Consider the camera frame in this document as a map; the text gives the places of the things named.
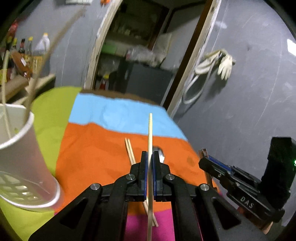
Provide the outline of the steel spoon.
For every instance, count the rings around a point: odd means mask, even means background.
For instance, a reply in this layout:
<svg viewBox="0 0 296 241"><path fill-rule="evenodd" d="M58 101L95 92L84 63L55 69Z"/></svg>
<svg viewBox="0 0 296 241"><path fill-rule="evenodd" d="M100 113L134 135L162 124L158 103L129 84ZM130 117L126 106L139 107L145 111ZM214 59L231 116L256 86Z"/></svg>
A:
<svg viewBox="0 0 296 241"><path fill-rule="evenodd" d="M159 161L161 163L164 163L165 155L163 153L163 150L160 147L158 147L158 146L153 146L153 151L154 152L158 152L158 154L159 154Z"/></svg>

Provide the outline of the white plastic utensil caddy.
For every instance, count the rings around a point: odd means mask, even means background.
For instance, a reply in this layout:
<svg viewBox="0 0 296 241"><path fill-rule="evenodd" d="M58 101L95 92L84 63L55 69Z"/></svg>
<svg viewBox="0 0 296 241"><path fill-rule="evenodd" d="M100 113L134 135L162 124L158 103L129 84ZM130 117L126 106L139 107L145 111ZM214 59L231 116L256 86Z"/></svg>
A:
<svg viewBox="0 0 296 241"><path fill-rule="evenodd" d="M1 198L18 208L51 211L63 192L46 166L34 130L35 116L24 121L22 105L1 105Z"/></svg>

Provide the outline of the multicolour patchwork cloth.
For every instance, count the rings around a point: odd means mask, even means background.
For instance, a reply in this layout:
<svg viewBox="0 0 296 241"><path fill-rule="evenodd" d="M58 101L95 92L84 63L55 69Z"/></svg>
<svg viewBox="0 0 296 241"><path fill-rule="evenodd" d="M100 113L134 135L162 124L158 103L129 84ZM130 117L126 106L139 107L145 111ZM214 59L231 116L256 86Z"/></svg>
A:
<svg viewBox="0 0 296 241"><path fill-rule="evenodd" d="M111 184L130 169L125 141L136 161L147 149L152 113L153 144L163 150L173 174L193 185L206 182L199 157L163 107L131 94L59 87L33 103L34 130L47 168L60 184L62 207L93 183ZM28 240L61 207L35 212L1 198L1 240Z"/></svg>

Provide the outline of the white rubber glove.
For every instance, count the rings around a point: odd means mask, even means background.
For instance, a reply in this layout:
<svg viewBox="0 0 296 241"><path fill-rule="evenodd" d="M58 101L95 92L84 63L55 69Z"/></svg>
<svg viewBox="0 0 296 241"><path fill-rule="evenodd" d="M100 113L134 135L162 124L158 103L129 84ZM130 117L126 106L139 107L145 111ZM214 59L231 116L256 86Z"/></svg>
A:
<svg viewBox="0 0 296 241"><path fill-rule="evenodd" d="M222 59L218 67L217 74L222 80L227 81L231 75L232 66L233 66L233 57L229 54L226 54Z"/></svg>

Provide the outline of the grey cabinet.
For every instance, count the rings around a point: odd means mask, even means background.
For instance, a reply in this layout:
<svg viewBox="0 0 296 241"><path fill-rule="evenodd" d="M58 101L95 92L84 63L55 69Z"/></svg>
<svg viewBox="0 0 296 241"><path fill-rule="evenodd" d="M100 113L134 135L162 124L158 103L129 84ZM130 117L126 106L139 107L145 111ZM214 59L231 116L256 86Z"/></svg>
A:
<svg viewBox="0 0 296 241"><path fill-rule="evenodd" d="M170 71L122 60L117 70L115 89L161 104L172 78Z"/></svg>

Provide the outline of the white pillow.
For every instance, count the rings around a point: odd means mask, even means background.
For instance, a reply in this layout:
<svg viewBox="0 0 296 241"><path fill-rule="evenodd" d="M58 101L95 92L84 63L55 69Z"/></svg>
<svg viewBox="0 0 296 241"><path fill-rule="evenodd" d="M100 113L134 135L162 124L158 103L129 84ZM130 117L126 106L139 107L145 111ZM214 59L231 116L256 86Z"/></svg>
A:
<svg viewBox="0 0 296 241"><path fill-rule="evenodd" d="M152 49L153 53L156 56L158 62L163 62L166 58L170 43L171 43L172 33L165 33L158 36L154 47Z"/></svg>

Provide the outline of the crumpled plastic bag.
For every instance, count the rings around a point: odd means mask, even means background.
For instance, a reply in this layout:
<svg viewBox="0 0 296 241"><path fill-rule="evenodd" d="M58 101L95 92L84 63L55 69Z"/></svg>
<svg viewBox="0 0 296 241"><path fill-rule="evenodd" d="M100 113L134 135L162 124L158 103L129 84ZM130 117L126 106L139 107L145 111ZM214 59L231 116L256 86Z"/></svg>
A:
<svg viewBox="0 0 296 241"><path fill-rule="evenodd" d="M151 51L142 45L129 48L125 55L127 61L142 63L151 67L159 66L165 57L165 53Z"/></svg>

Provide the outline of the wooden storage shelf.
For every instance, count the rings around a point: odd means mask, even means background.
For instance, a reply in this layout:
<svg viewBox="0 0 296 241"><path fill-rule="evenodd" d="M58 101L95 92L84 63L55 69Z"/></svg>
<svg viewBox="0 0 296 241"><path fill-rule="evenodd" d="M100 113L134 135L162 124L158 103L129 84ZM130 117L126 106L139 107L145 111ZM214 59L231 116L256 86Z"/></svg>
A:
<svg viewBox="0 0 296 241"><path fill-rule="evenodd" d="M96 70L96 89L115 90L119 64L133 46L151 50L170 9L159 1L122 1L107 31Z"/></svg>

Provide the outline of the large cooking oil jug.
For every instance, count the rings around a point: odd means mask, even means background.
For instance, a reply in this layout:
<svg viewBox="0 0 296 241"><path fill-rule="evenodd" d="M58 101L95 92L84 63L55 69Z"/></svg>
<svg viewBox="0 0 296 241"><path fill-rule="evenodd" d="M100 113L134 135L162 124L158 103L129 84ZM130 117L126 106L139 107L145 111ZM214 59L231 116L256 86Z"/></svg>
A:
<svg viewBox="0 0 296 241"><path fill-rule="evenodd" d="M50 47L50 39L48 33L44 33L41 40L36 45L36 48L33 51L33 74L37 74L38 68L41 66L43 57ZM48 76L50 73L50 58L45 63L40 77Z"/></svg>

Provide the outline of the brown snack bag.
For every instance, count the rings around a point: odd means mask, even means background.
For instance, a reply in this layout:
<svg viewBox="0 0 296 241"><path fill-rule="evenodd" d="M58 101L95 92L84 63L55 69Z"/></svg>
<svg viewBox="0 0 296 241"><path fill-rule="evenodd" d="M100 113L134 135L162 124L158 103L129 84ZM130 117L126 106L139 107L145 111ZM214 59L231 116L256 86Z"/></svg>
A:
<svg viewBox="0 0 296 241"><path fill-rule="evenodd" d="M31 71L28 63L24 60L21 53L16 50L11 51L12 60L16 66L17 72L24 78L30 80Z"/></svg>

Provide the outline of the yellow cap sauce bottle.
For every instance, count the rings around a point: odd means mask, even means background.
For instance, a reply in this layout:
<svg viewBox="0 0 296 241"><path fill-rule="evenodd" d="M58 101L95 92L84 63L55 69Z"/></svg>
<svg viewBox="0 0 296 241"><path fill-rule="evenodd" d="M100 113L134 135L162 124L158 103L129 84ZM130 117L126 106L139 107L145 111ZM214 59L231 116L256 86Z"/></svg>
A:
<svg viewBox="0 0 296 241"><path fill-rule="evenodd" d="M28 39L28 45L27 45L27 49L26 49L26 60L30 61L31 57L32 57L32 53L33 53L33 36L30 36Z"/></svg>

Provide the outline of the dark soy sauce bottle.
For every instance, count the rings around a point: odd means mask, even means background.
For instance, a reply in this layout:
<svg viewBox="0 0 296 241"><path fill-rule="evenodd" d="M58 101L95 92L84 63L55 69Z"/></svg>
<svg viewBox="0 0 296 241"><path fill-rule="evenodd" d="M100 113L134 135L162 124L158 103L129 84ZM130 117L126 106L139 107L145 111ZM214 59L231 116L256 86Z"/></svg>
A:
<svg viewBox="0 0 296 241"><path fill-rule="evenodd" d="M20 54L25 54L25 39L22 39L21 40L20 48L19 48L18 52Z"/></svg>

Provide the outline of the red plastic bag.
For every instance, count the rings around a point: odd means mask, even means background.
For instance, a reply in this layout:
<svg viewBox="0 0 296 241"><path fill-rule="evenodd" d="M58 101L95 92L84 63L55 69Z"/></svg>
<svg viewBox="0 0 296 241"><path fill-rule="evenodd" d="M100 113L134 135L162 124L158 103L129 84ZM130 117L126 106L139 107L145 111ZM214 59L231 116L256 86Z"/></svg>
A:
<svg viewBox="0 0 296 241"><path fill-rule="evenodd" d="M15 20L9 28L8 38L11 38L12 40L15 38L16 30L17 30L18 26L19 26L18 21Z"/></svg>

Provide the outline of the orange wall hook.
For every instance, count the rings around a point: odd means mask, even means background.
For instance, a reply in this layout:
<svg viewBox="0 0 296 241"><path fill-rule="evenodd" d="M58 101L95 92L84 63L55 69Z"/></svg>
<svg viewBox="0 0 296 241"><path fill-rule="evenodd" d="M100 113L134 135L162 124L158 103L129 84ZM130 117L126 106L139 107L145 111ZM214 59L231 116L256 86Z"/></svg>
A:
<svg viewBox="0 0 296 241"><path fill-rule="evenodd" d="M109 4L110 0L101 0L100 3L102 6Z"/></svg>

